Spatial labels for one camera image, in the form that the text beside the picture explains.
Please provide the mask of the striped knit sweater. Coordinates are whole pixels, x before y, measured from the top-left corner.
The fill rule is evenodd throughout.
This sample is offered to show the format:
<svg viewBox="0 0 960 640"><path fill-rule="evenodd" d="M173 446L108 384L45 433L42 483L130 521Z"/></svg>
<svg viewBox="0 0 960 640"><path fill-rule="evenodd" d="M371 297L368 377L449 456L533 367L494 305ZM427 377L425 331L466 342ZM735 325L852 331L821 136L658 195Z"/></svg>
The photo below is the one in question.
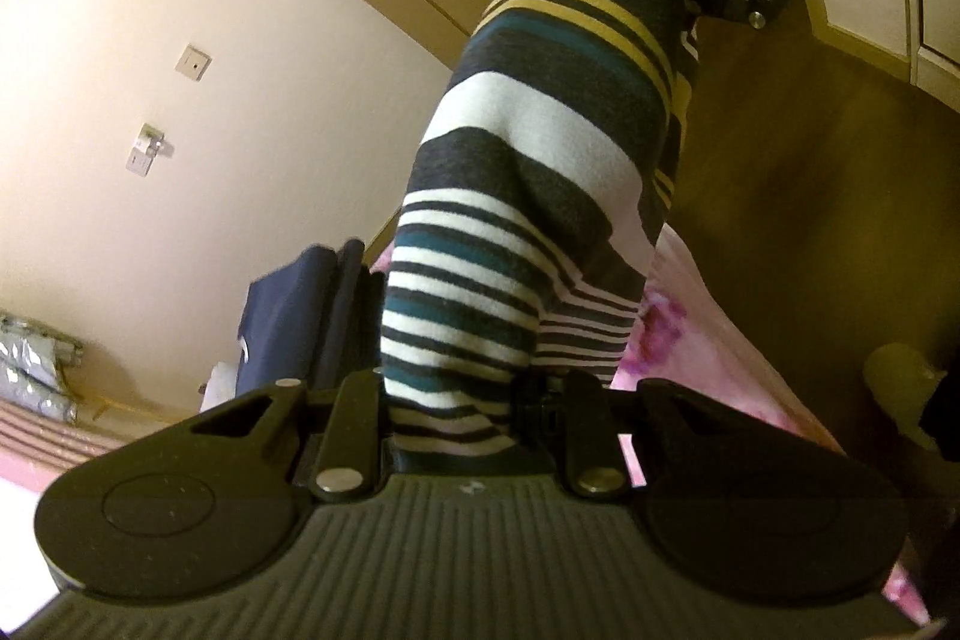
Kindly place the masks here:
<svg viewBox="0 0 960 640"><path fill-rule="evenodd" d="M491 0L395 232L381 360L400 455L494 461L514 450L516 381L615 375L697 66L686 0Z"/></svg>

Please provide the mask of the stack of dark folded clothes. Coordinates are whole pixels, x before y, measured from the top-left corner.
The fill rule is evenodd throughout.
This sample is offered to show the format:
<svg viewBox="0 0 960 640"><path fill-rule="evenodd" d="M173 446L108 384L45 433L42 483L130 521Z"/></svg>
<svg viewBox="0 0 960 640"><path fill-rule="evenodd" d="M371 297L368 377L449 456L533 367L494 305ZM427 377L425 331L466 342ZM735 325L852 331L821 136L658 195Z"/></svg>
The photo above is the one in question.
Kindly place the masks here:
<svg viewBox="0 0 960 640"><path fill-rule="evenodd" d="M371 271L363 257L358 239L337 250L311 245L251 283L238 328L236 392L279 380L332 390L347 375L381 364L386 276Z"/></svg>

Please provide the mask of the pale pink folded quilt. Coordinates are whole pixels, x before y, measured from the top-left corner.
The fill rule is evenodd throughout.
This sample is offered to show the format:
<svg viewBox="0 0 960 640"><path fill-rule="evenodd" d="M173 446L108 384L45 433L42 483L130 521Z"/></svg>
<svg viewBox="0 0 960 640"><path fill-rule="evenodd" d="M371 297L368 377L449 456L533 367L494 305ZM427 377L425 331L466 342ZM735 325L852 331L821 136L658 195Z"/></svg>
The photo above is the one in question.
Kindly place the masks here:
<svg viewBox="0 0 960 640"><path fill-rule="evenodd" d="M65 424L3 401L0 411L3 456L18 456L49 470L65 471L124 447L122 440Z"/></svg>

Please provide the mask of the pink floral bedspread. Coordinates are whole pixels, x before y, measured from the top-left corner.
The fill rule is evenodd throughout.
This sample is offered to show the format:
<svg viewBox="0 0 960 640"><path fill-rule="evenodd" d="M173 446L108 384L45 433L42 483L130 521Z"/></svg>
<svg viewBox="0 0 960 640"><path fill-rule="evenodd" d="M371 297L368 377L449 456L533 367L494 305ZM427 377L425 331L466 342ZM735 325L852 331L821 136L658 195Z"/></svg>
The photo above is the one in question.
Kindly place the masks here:
<svg viewBox="0 0 960 640"><path fill-rule="evenodd" d="M528 365L617 390L661 377L822 447L835 437L745 339L672 227L636 271L604 237L574 247L511 214L405 214L386 248L382 365L397 445L423 463L514 450L508 385Z"/></svg>

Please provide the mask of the silver storage bag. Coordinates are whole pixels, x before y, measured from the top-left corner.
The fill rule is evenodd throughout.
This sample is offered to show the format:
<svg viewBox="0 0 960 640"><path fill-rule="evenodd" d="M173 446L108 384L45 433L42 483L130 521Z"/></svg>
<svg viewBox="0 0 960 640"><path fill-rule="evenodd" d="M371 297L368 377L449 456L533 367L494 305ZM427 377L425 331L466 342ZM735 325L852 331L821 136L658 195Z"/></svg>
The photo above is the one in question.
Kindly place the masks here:
<svg viewBox="0 0 960 640"><path fill-rule="evenodd" d="M2 312L2 399L46 419L73 425L78 401L65 370L80 367L85 345L42 321Z"/></svg>

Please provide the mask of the white wall socket with plug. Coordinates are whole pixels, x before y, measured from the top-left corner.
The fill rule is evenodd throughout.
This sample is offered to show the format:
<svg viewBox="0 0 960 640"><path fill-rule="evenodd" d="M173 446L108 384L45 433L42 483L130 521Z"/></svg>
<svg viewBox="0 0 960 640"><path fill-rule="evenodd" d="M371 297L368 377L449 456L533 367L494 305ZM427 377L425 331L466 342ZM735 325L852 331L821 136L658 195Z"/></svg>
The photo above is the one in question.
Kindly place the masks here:
<svg viewBox="0 0 960 640"><path fill-rule="evenodd" d="M125 169L139 177L146 177L164 148L166 148L166 135L158 128L144 124L130 148Z"/></svg>

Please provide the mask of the white wall switch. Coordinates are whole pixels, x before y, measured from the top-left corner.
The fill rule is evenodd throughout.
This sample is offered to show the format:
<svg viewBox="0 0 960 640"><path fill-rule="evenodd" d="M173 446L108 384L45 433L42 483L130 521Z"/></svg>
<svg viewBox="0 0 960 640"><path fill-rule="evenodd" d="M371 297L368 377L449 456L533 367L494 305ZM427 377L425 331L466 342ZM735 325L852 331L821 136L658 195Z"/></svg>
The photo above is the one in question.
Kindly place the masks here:
<svg viewBox="0 0 960 640"><path fill-rule="evenodd" d="M185 46L174 70L185 78L189 78L190 81L200 81L211 63L210 55L206 55L197 47Z"/></svg>

